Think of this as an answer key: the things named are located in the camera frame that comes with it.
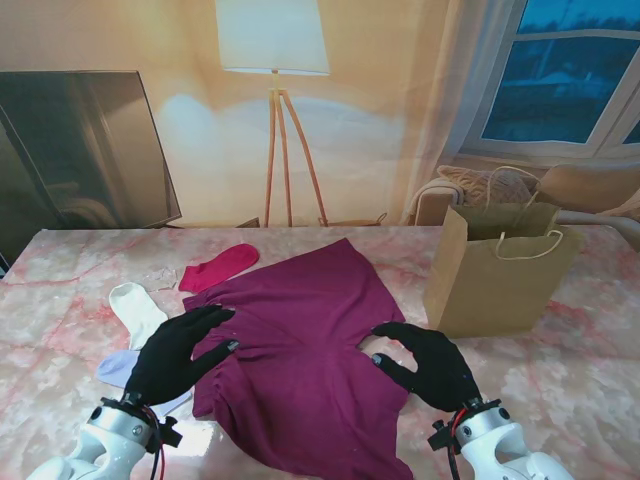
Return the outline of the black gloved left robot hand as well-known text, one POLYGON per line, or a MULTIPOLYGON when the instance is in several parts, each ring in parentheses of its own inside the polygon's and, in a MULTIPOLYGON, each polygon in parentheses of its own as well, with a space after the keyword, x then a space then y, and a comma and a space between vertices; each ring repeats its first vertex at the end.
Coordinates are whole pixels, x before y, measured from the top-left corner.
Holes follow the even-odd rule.
POLYGON ((237 348, 236 340, 227 339, 201 356, 192 357, 195 346, 233 316, 232 310, 212 305, 163 322, 140 350, 125 385, 123 400, 135 406, 151 407, 189 391, 237 348))

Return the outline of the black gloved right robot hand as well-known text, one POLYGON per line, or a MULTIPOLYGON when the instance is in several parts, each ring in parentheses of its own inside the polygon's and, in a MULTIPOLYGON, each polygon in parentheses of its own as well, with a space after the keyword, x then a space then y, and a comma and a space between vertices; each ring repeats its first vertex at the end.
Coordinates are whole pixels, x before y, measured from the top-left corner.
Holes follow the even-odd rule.
POLYGON ((371 333, 396 340, 411 352, 417 363, 415 372, 386 354, 376 353, 372 360, 397 385, 417 395, 430 407, 456 412, 469 401, 481 398, 459 348, 442 332, 408 323, 388 322, 374 327, 371 333))

